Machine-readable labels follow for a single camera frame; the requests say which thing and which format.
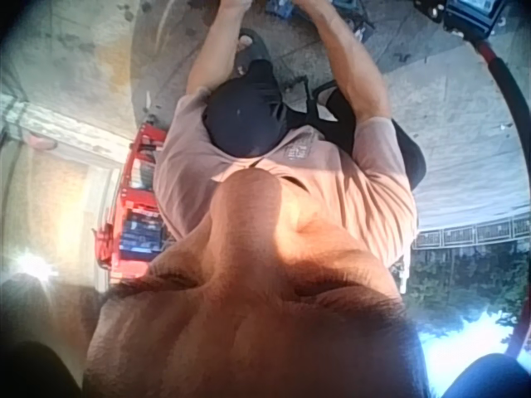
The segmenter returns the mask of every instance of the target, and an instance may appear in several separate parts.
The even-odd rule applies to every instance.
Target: pink shirt
[[[352,157],[310,126],[291,130],[258,158],[234,158],[210,142],[202,123],[209,92],[178,101],[157,159],[153,189],[177,241],[208,211],[219,182],[246,167],[296,180],[320,202],[332,222],[362,241],[387,267],[417,233],[417,209],[391,120],[372,118],[355,131]]]

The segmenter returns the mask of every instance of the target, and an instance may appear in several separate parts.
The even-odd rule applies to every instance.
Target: red cart
[[[113,208],[95,231],[98,266],[110,282],[142,276],[168,238],[153,194],[153,171],[166,132],[145,123],[130,145]]]

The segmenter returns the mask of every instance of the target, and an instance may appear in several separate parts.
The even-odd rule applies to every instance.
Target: railing
[[[488,245],[531,235],[530,213],[480,224],[422,231],[412,245],[414,250]]]

